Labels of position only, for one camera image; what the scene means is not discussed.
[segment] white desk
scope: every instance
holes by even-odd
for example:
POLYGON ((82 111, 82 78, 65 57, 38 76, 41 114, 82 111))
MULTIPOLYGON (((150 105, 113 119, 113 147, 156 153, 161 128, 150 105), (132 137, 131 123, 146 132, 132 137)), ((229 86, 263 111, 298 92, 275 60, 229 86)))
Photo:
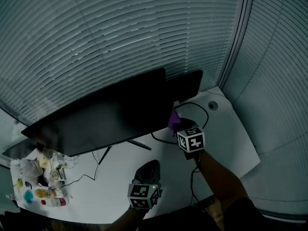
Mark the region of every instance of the white desk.
MULTIPOLYGON (((210 92, 223 95, 219 88, 210 92)), ((204 107, 209 113, 209 121, 205 127, 206 150, 238 177, 242 177, 259 162, 259 157, 231 104, 219 95, 208 92, 199 93, 191 102, 204 107), (218 110, 211 111, 209 101, 218 103, 218 110)), ((202 126, 206 114, 194 105, 185 105, 178 109, 181 117, 190 118, 202 126)), ((176 141, 166 128, 154 133, 156 137, 176 141)), ((155 141, 151 135, 136 139, 152 148, 147 151, 130 143, 113 146, 99 166, 97 179, 92 181, 83 177, 79 182, 67 187, 73 197, 65 207, 42 206, 39 199, 27 205, 19 201, 18 205, 35 213, 50 218, 82 222, 112 223, 128 208, 128 184, 131 183, 136 170, 143 164, 157 159, 161 167, 162 197, 145 218, 168 213, 190 203, 190 175, 195 164, 187 161, 183 152, 175 145, 155 141)), ((106 149, 94 152, 99 160, 106 149)), ((81 155, 73 169, 67 169, 67 182, 70 183, 87 174, 94 176, 97 164, 92 153, 81 155)), ((194 175, 193 188, 199 199, 212 195, 207 183, 200 173, 194 175)))

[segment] computer monitor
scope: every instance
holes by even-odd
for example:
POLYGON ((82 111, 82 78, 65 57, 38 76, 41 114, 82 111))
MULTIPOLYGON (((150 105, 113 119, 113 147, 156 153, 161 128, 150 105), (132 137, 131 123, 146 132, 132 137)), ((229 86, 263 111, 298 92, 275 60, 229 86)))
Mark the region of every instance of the computer monitor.
POLYGON ((161 68, 74 101, 22 134, 48 149, 74 156, 167 127, 172 104, 161 68))

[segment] blue item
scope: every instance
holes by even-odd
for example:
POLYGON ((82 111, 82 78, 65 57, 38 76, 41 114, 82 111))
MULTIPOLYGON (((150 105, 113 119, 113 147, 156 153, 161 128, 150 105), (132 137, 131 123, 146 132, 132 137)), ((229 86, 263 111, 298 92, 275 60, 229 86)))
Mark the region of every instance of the blue item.
POLYGON ((24 199, 27 201, 28 204, 32 203, 33 193, 30 190, 27 190, 24 194, 24 199))

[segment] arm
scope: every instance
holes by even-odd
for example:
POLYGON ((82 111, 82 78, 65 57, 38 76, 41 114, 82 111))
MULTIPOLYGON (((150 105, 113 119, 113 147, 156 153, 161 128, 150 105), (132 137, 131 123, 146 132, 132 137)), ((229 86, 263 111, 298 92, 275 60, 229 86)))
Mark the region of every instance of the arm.
POLYGON ((246 190, 241 181, 223 165, 217 162, 206 151, 195 152, 196 163, 214 195, 221 204, 224 213, 227 208, 236 200, 248 198, 246 190))
POLYGON ((106 231, 135 231, 146 213, 147 211, 130 208, 112 223, 106 231))

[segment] yellow item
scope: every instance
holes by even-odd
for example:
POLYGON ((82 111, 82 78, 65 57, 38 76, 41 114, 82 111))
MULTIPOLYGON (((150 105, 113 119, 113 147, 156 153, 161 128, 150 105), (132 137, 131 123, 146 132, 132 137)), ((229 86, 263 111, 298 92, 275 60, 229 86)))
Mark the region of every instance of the yellow item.
POLYGON ((52 173, 52 177, 53 177, 55 180, 57 180, 57 179, 59 178, 59 174, 58 174, 56 171, 54 171, 54 172, 52 173))
POLYGON ((36 194, 37 194, 37 197, 39 198, 55 198, 56 197, 56 193, 52 190, 37 189, 36 194))
POLYGON ((47 159, 44 154, 41 154, 38 160, 39 166, 41 168, 48 168, 50 166, 49 159, 47 159))
POLYGON ((23 181, 21 179, 18 179, 16 182, 16 186, 18 189, 21 189, 23 187, 23 181))

